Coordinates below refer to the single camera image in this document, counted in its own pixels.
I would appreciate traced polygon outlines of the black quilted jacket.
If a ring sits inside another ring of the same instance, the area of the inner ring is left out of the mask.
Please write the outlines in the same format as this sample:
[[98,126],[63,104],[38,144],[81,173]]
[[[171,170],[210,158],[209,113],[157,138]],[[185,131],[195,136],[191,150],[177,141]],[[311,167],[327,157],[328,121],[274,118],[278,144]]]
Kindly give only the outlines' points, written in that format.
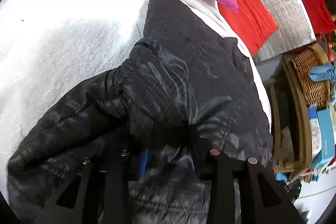
[[210,184],[197,175],[197,137],[235,159],[271,157],[268,117],[237,39],[179,0],[149,0],[129,57],[71,89],[20,143],[7,165],[9,204],[33,223],[85,162],[126,152],[133,223],[205,223]]

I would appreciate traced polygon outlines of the blue white box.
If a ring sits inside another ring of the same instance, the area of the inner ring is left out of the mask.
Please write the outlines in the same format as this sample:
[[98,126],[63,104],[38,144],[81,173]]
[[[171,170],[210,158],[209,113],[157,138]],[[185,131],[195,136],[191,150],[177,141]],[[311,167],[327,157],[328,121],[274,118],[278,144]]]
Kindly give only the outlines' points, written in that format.
[[307,109],[312,146],[312,169],[325,168],[335,157],[335,139],[330,110],[317,110],[316,105]]

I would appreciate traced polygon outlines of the wooden shelf unit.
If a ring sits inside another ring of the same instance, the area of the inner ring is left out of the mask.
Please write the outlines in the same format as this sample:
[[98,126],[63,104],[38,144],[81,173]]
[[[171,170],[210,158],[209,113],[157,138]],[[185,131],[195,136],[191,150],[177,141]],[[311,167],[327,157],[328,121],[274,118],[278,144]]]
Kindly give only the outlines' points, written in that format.
[[327,61],[324,49],[314,43],[284,54],[273,76],[263,82],[272,110],[273,170],[287,174],[290,182],[312,169],[313,141],[308,108],[314,105],[323,110],[329,106],[330,84],[312,81],[309,71]]

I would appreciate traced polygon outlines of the light blue cloth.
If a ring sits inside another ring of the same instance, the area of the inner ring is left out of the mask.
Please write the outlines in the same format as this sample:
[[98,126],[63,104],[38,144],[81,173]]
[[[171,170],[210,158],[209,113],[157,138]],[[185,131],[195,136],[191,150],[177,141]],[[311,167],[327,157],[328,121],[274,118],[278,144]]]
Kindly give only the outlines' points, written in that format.
[[309,71],[309,77],[314,82],[335,81],[335,66],[327,62],[323,66],[312,67]]

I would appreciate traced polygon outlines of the white bed blanket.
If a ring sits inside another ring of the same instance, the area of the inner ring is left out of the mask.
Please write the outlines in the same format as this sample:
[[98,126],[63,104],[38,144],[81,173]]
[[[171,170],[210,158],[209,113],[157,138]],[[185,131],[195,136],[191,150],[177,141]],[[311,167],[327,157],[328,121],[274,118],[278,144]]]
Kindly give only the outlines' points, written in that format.
[[[7,162],[38,119],[76,84],[120,65],[143,34],[149,0],[1,1],[1,193]],[[235,36],[213,0],[181,0]]]

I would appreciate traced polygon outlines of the red pillow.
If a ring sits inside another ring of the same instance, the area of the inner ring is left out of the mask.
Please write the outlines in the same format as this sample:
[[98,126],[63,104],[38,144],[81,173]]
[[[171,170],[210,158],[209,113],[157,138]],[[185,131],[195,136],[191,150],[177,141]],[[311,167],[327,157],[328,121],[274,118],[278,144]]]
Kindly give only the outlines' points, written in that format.
[[251,56],[278,30],[276,20],[261,0],[236,0],[238,11],[218,4],[221,16],[232,30],[242,39]]

